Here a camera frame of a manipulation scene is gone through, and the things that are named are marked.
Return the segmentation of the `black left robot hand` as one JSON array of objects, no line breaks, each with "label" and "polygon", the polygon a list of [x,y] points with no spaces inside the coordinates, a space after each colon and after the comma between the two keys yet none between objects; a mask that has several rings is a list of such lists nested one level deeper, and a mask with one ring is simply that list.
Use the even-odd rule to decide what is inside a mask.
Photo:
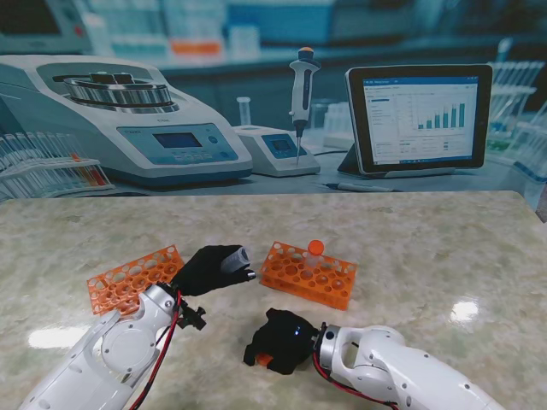
[{"label": "black left robot hand", "polygon": [[221,270],[221,263],[241,248],[241,245],[208,245],[199,249],[173,277],[171,286],[182,296],[201,296],[255,279],[249,265],[230,273]]}]

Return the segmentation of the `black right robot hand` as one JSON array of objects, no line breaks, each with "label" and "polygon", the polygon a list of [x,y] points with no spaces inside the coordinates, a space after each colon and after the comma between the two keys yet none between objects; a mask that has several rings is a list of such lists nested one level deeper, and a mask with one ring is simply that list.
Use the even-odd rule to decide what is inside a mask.
[{"label": "black right robot hand", "polygon": [[254,366],[259,355],[271,360],[270,371],[291,375],[312,354],[319,330],[306,319],[288,310],[270,308],[267,323],[260,327],[245,347],[243,363]]}]

